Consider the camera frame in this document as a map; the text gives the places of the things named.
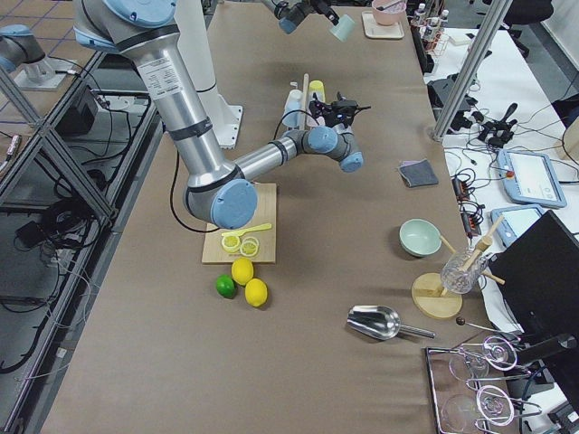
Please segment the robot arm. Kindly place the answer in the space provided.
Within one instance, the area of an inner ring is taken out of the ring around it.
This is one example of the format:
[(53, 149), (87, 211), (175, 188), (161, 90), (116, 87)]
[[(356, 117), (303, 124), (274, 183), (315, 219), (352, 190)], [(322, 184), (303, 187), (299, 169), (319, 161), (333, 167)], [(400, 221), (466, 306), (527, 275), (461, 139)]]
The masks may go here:
[(339, 16), (331, 7), (329, 1), (323, 0), (261, 0), (276, 17), (280, 29), (285, 34), (293, 33), (298, 26), (310, 15), (321, 14), (333, 25), (339, 24)]
[(253, 179), (301, 155), (323, 155), (351, 173), (364, 158), (350, 121), (327, 119), (233, 161), (223, 138), (241, 122), (241, 108), (215, 89), (206, 21), (198, 1), (76, 1), (77, 42), (128, 58), (136, 66), (189, 177), (187, 210), (221, 229), (238, 229), (253, 217), (258, 194)]

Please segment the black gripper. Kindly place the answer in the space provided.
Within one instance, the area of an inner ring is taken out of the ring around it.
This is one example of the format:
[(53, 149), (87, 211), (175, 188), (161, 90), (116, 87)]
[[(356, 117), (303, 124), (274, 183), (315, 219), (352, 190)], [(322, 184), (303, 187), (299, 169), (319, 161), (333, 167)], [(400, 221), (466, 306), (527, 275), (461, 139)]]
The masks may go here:
[(316, 117), (322, 117), (327, 127), (335, 127), (339, 124), (342, 124), (344, 127), (350, 127), (353, 124), (354, 119), (346, 119), (345, 121), (338, 119), (332, 111), (330, 104), (317, 101)]
[(329, 1), (326, 0), (305, 0), (303, 1), (304, 7), (308, 14), (322, 14), (324, 15), (333, 25), (339, 24), (339, 16), (332, 9)]

